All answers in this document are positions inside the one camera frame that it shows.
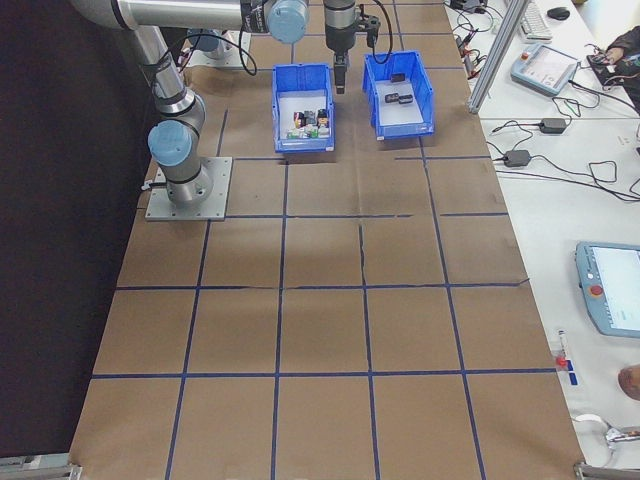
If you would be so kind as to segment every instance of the computer mouse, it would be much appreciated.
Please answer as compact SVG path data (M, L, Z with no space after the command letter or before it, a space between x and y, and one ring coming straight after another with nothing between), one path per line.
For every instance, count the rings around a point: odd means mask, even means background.
M571 15L571 12L566 7L556 7L547 10L547 16L554 20L566 20Z

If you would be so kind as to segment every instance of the white table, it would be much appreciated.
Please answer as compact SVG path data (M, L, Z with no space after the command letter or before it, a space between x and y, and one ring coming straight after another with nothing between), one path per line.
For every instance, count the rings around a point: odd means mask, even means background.
M554 34L550 46L581 59L590 53L584 45L593 42L593 38L569 0L536 2L543 13L561 5L571 10L565 22L548 19ZM491 2L491 6L504 12L501 0ZM448 15L455 26L457 14L450 11ZM478 27L488 25L480 14L470 18ZM479 33L471 48L486 54L494 37L490 32ZM479 113L487 140L502 151L526 137L517 127L491 133L506 120L536 123L544 117L559 117L548 97L510 79L511 65L524 48L522 38L516 37ZM576 81L600 88L589 70L579 71ZM616 90L616 96L629 101L622 89ZM585 104L593 102L591 95L569 86L561 95ZM533 138L518 148L529 150L532 155L545 155L565 169L581 172L587 172L589 162L613 160L618 165L615 187L626 192L631 183L640 178L640 155L636 152L636 147L640 147L639 124L640 120L630 108L603 97L599 108L583 111L582 118L574 119L564 134L544 135L534 127L531 128ZM493 148L491 152L494 158L500 156ZM496 169L507 170L501 163L496 163ZM522 171L584 180L555 170L541 159L532 160ZM640 340L608 337L597 332L578 288L574 261L579 241L640 244L640 204L625 204L604 192L564 182L506 174L498 177L552 349L558 344L558 330L566 332L579 381L577 386L572 386L568 376L560 373L570 413L572 416L595 413L618 427L640 425L640 402L627 397L617 382L620 369L640 364ZM586 461L602 466L609 459L603 428L594 423L574 425ZM640 468L640 442L620 444L609 466Z

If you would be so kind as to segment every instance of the keyboard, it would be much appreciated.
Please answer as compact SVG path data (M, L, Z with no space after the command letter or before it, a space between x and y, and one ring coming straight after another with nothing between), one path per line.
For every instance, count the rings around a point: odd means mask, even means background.
M525 43L549 43L553 39L549 25L545 22L535 0L529 2L527 11L520 21L520 29Z

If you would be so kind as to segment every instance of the metal bracket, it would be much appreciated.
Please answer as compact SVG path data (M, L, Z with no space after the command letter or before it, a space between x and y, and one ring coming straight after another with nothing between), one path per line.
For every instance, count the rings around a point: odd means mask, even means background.
M151 190L145 218L148 221L224 220L227 212L232 165L231 157L202 158L202 167L209 171L213 179L211 194L201 203L184 207L169 200L165 187L155 187ZM160 169L156 174L155 182L165 182L164 174Z
M231 37L233 38L233 41L237 44L238 43L238 36L239 33L238 32L229 32ZM246 33L243 32L242 33L242 44L240 45L245 51L249 51L249 46L251 45L251 34L250 33ZM249 64L251 63L251 61L247 58L247 56L244 56L244 63L249 67ZM195 52L193 52L193 55L191 55L191 58L189 59L189 63L187 63L187 67L196 67L196 66L203 66L203 67L213 67L213 68L219 68L219 69L239 69L242 68L242 63L240 63L240 51L235 48L235 47L231 47L231 52L229 53L229 55L227 55L224 58L220 58L220 59L214 59L214 58L209 58L207 57L204 53L202 53L199 50L196 50Z
M640 470L619 470L616 468L592 467L586 463L576 463L573 467L578 480L640 480Z

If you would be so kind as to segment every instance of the metal mounting plate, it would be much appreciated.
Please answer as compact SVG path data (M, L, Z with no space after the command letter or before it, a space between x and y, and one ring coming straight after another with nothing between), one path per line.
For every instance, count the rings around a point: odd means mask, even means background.
M238 43L239 32L233 31L233 32L230 32L230 34L231 34L231 37L233 38L233 41L235 43ZM251 45L251 34L243 32L242 45L240 46L244 48L245 51L248 52L250 45ZM248 68L252 67L251 60L247 58L246 54L244 56L244 63L245 65L247 65ZM191 59L189 60L189 63L187 63L187 68L195 67L195 66L214 67L214 68L220 68L220 69L242 68L242 64L240 63L240 52L238 51L237 48L231 47L231 52L229 53L229 55L227 55L225 58L214 60L213 58L207 57L201 51L196 50L195 52L193 52L193 55L191 55Z
M224 220L232 165L231 157L202 158L203 168L206 168L213 178L213 191L209 197L198 205L181 207L169 200L165 187L156 187L151 190L145 218L148 221ZM158 169L154 181L165 181L162 170Z

